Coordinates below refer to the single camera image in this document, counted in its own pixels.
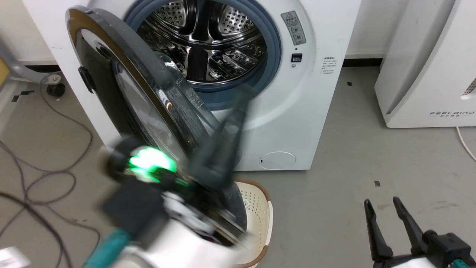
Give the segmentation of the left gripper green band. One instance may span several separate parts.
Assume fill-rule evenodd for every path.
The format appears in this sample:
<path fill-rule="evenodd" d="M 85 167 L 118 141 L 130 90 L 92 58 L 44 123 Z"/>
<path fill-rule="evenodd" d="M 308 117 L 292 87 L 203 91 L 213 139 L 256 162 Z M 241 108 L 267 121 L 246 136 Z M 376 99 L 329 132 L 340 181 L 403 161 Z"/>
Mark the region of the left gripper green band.
<path fill-rule="evenodd" d="M 256 96 L 252 87 L 236 94 L 234 105 L 209 137 L 199 143 L 181 168 L 178 161 L 156 146 L 136 137 L 123 137 L 106 149 L 106 174 L 122 183 L 127 177 L 173 193 L 191 203 L 232 203 L 234 169 L 245 121 L 251 101 Z"/>

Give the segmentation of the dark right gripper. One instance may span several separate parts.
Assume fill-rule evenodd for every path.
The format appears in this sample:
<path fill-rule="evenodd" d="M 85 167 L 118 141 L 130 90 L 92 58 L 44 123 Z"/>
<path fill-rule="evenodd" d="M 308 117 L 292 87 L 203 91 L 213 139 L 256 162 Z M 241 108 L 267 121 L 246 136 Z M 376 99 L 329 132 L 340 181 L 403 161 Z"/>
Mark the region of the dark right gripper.
<path fill-rule="evenodd" d="M 376 222 L 376 212 L 369 199 L 364 213 L 374 268 L 474 268 L 472 248 L 454 233 L 438 235 L 433 230 L 423 233 L 399 197 L 393 197 L 399 219 L 405 226 L 411 245 L 410 254 L 394 256 Z"/>

